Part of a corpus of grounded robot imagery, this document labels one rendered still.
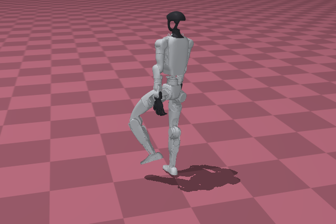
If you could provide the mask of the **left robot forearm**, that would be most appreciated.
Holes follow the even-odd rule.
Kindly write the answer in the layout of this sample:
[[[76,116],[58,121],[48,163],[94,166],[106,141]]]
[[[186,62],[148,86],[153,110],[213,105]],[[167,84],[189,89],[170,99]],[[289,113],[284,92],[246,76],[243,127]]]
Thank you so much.
[[[160,74],[159,67],[154,65],[152,68],[153,78],[154,78],[154,97],[159,98],[159,92],[162,91],[162,79],[163,76]]]

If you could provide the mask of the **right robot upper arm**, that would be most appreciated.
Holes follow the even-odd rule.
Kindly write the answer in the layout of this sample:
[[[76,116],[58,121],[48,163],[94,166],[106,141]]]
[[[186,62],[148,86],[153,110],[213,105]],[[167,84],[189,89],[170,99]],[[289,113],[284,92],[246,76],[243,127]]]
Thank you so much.
[[[191,49],[194,45],[194,42],[188,38],[188,42],[189,42],[189,46],[188,46],[188,57],[187,57],[187,64],[188,64],[188,60],[189,60],[189,57],[190,57],[190,53],[191,53]],[[186,65],[187,66],[187,65]]]

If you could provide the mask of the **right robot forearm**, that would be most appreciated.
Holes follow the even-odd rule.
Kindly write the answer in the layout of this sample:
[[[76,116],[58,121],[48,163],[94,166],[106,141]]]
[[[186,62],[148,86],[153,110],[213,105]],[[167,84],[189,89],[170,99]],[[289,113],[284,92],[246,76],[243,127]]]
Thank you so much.
[[[187,66],[186,66],[186,68],[185,68],[185,70],[184,70],[184,73],[182,74],[182,75],[178,75],[176,78],[178,79],[178,84],[180,84],[181,85],[181,83],[182,83],[182,85],[183,85],[183,78],[184,78],[184,74],[186,73],[186,70],[187,70]]]

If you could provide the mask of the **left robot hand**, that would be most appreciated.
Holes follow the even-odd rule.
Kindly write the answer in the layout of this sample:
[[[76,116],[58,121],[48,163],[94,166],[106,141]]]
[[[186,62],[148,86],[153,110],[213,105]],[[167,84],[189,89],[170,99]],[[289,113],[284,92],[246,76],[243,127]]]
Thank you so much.
[[[161,91],[159,92],[159,98],[154,97],[154,99],[155,99],[155,101],[154,101],[154,105],[153,105],[153,110],[156,111],[157,115],[160,115],[160,116],[166,115],[167,113],[164,112],[163,103],[161,101],[162,92]]]

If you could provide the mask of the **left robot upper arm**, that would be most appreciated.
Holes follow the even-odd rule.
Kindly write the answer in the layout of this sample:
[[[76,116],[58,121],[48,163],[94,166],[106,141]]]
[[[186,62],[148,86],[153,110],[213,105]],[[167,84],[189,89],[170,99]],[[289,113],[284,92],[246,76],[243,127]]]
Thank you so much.
[[[165,49],[168,46],[168,40],[169,40],[168,38],[163,38],[163,39],[158,39],[155,42],[155,50],[156,50],[155,58],[157,62],[157,64],[155,65],[159,67],[160,73],[162,73],[164,70]]]

